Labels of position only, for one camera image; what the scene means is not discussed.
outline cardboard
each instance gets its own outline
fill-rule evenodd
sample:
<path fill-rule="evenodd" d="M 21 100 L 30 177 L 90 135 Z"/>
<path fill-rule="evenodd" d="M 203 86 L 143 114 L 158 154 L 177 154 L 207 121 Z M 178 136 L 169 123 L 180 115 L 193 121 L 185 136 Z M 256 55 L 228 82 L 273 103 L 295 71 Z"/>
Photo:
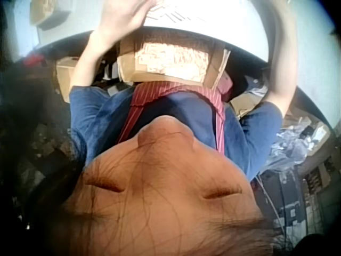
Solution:
<path fill-rule="evenodd" d="M 57 61 L 56 64 L 56 73 L 60 92 L 66 103 L 70 103 L 69 99 L 69 93 L 71 90 L 70 81 L 77 62 L 78 58 L 66 57 Z"/>
<path fill-rule="evenodd" d="M 118 68 L 119 77 L 125 83 L 128 82 L 153 82 L 153 81 L 170 81 L 178 82 L 186 85 L 203 86 L 214 89 L 218 86 L 219 80 L 225 70 L 230 51 L 225 49 L 225 43 L 220 41 L 214 42 L 214 47 L 209 53 L 209 65 L 205 80 L 203 82 L 196 82 L 186 79 L 181 79 L 175 76 L 167 76 L 147 71 L 147 66 L 142 65 L 136 60 L 135 52 L 137 45 L 144 32 L 147 29 L 140 29 L 135 33 L 124 38 L 119 45 Z"/>
<path fill-rule="evenodd" d="M 318 122 L 312 138 L 313 146 L 308 152 L 308 156 L 313 156 L 330 137 L 330 130 L 323 122 Z"/>
<path fill-rule="evenodd" d="M 31 0 L 30 23 L 34 26 L 61 21 L 73 10 L 73 0 Z"/>
<path fill-rule="evenodd" d="M 262 97 L 247 92 L 232 99 L 230 101 L 230 104 L 237 118 L 241 119 L 243 116 L 252 111 L 260 103 L 261 100 Z"/>

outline wire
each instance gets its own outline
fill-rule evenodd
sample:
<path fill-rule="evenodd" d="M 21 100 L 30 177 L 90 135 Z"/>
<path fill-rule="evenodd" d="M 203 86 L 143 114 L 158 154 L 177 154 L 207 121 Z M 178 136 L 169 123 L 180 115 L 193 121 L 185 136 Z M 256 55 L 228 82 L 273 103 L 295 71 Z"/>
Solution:
<path fill-rule="evenodd" d="M 275 215 L 276 215 L 276 217 L 277 217 L 278 223 L 280 224 L 281 229 L 282 229 L 282 232 L 283 232 L 283 235 L 284 235 L 286 232 L 285 232 L 285 230 L 284 230 L 284 227 L 283 227 L 282 224 L 281 224 L 281 221 L 280 221 L 278 212 L 277 212 L 277 210 L 276 210 L 276 208 L 275 208 L 275 205 L 273 204 L 273 202 L 272 202 L 272 200 L 271 200 L 269 194 L 267 193 L 266 189 L 264 188 L 264 185 L 263 185 L 263 183 L 262 183 L 262 181 L 261 181 L 261 177 L 260 177 L 259 175 L 256 176 L 256 180 L 258 181 L 259 185 L 261 186 L 261 188 L 262 188 L 262 190 L 263 190 L 263 192 L 264 192 L 266 198 L 269 200 L 270 205 L 271 205 L 273 211 L 275 212 Z"/>

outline closed eye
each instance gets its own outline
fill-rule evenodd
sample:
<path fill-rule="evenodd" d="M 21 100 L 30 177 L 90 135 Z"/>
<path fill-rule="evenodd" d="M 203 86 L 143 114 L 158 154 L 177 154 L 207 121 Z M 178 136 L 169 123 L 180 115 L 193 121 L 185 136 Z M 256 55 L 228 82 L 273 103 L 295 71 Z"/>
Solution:
<path fill-rule="evenodd" d="M 240 186 L 236 186 L 234 188 L 217 188 L 210 191 L 207 195 L 204 196 L 204 199 L 217 199 L 225 196 L 230 196 L 234 194 L 242 194 L 242 189 Z"/>

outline hair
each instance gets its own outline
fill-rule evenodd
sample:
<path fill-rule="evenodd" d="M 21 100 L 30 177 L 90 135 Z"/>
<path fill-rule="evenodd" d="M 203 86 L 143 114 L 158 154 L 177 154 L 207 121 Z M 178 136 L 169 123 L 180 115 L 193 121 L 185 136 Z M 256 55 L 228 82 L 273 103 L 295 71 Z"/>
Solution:
<path fill-rule="evenodd" d="M 0 221 L 4 251 L 19 255 L 89 255 L 90 231 L 95 216 L 75 215 L 63 203 L 74 193 L 84 163 L 84 149 L 61 170 L 48 175 L 32 191 L 22 183 L 18 164 L 29 141 L 29 133 L 18 128 L 18 119 L 0 113 Z M 70 227 L 80 225 L 79 234 Z M 266 220 L 249 224 L 221 223 L 215 226 L 219 237 L 208 237 L 185 255 L 272 255 L 275 233 Z M 83 246 L 74 246 L 77 239 Z"/>

